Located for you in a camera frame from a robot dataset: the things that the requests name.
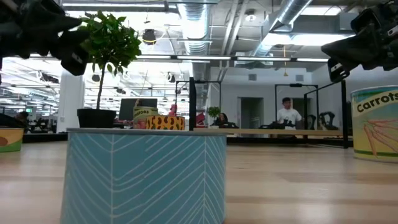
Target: black frame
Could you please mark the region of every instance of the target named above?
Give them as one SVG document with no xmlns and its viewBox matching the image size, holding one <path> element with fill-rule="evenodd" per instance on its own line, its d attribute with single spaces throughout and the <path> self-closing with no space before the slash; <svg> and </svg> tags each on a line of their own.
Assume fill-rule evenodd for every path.
<svg viewBox="0 0 398 224">
<path fill-rule="evenodd" d="M 318 85 L 306 85 L 306 84 L 301 84 L 301 83 L 292 83 L 292 84 L 275 84 L 275 121 L 277 121 L 278 120 L 278 104 L 277 104 L 277 93 L 278 93 L 278 91 L 277 91 L 277 89 L 278 89 L 278 86 L 289 86 L 289 87 L 291 87 L 291 88 L 301 88 L 301 87 L 303 87 L 303 86 L 312 86 L 312 87 L 315 87 L 315 90 L 318 88 Z M 305 111 L 307 110 L 307 99 L 306 99 L 306 97 L 305 97 L 305 95 L 304 95 L 304 100 L 305 100 L 305 108 L 304 108 L 304 114 L 305 114 Z M 304 118 L 306 119 L 305 121 L 305 123 L 308 125 L 308 123 L 307 123 L 307 116 L 308 115 L 305 115 L 304 116 Z M 317 117 L 319 117 L 319 96 L 318 96 L 318 90 L 317 90 Z"/>
<path fill-rule="evenodd" d="M 221 82 L 219 81 L 203 81 L 196 80 L 193 77 L 189 78 L 189 81 L 175 81 L 175 104 L 177 105 L 177 91 L 179 83 L 189 83 L 189 130 L 193 131 L 193 129 L 197 126 L 197 89 L 195 84 L 206 84 L 206 83 L 218 83 L 220 87 L 219 91 L 219 104 L 220 104 L 220 112 L 221 112 Z"/>
<path fill-rule="evenodd" d="M 330 84 L 327 84 L 327 85 L 325 85 L 325 86 L 322 86 L 322 87 L 320 87 L 320 88 L 317 88 L 316 90 L 312 90 L 312 91 L 309 91 L 308 93 L 305 93 L 304 94 L 304 107 L 305 107 L 305 109 L 304 109 L 304 116 L 305 117 L 307 117 L 308 116 L 308 111 L 307 111 L 307 95 L 308 94 L 310 94 L 310 93 L 313 93 L 314 91 L 316 91 L 317 92 L 317 96 L 318 96 L 318 91 L 319 90 L 322 90 L 322 89 L 324 89 L 324 88 L 327 88 L 327 87 L 329 87 L 329 86 L 332 86 L 332 85 L 334 85 L 334 84 L 337 84 L 337 83 L 330 83 Z M 349 148 L 349 141 L 348 141 L 348 119 L 347 119 L 347 89 L 346 89 L 346 80 L 342 80 L 341 81 L 341 110 L 342 110 L 342 112 L 343 112 L 343 115 L 342 115 L 342 122 L 343 122 L 343 148 L 344 149 L 347 149 L 347 148 Z M 304 129 L 308 129 L 308 123 L 307 122 L 305 122 L 304 123 Z"/>
</svg>

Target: person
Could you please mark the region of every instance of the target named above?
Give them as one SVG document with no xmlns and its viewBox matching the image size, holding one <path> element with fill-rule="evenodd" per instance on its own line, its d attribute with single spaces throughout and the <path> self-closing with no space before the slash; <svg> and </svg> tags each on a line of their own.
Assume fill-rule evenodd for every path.
<svg viewBox="0 0 398 224">
<path fill-rule="evenodd" d="M 29 113 L 26 111 L 19 112 L 15 119 L 27 125 L 27 118 L 29 117 Z"/>
<path fill-rule="evenodd" d="M 289 124 L 291 122 L 292 125 L 294 125 L 294 127 L 286 126 L 285 129 L 286 130 L 296 130 L 296 127 L 295 127 L 296 122 L 302 120 L 300 113 L 297 110 L 292 108 L 292 99 L 290 99 L 289 97 L 283 98 L 282 104 L 284 107 L 282 109 L 280 109 L 277 114 L 278 123 Z"/>
<path fill-rule="evenodd" d="M 220 113 L 220 117 L 218 117 L 212 124 L 212 126 L 221 126 L 224 124 L 228 124 L 228 117 L 224 113 Z"/>
</svg>

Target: carrots can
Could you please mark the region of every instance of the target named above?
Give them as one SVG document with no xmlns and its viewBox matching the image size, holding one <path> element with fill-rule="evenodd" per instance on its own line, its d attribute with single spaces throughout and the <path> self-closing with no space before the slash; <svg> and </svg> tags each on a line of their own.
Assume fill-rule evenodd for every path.
<svg viewBox="0 0 398 224">
<path fill-rule="evenodd" d="M 355 157 L 398 163 L 398 86 L 351 92 Z"/>
<path fill-rule="evenodd" d="M 145 129 L 147 116 L 158 115 L 157 108 L 151 108 L 146 106 L 134 107 L 134 129 Z"/>
</svg>

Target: ceiling vent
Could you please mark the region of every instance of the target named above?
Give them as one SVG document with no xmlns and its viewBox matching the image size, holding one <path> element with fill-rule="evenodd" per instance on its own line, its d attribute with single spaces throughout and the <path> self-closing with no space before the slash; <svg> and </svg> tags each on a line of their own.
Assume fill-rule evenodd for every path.
<svg viewBox="0 0 398 224">
<path fill-rule="evenodd" d="M 296 75 L 296 82 L 304 82 L 304 75 Z"/>
<path fill-rule="evenodd" d="M 257 81 L 257 74 L 249 74 L 249 81 Z"/>
</svg>

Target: doorway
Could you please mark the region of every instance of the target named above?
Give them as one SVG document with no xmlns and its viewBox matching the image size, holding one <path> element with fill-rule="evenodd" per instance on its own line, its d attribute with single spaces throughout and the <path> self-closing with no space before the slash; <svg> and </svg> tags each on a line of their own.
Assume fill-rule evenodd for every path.
<svg viewBox="0 0 398 224">
<path fill-rule="evenodd" d="M 257 129 L 264 123 L 264 99 L 241 97 L 239 126 L 246 129 Z M 258 134 L 245 134 L 244 137 L 260 137 Z"/>
</svg>

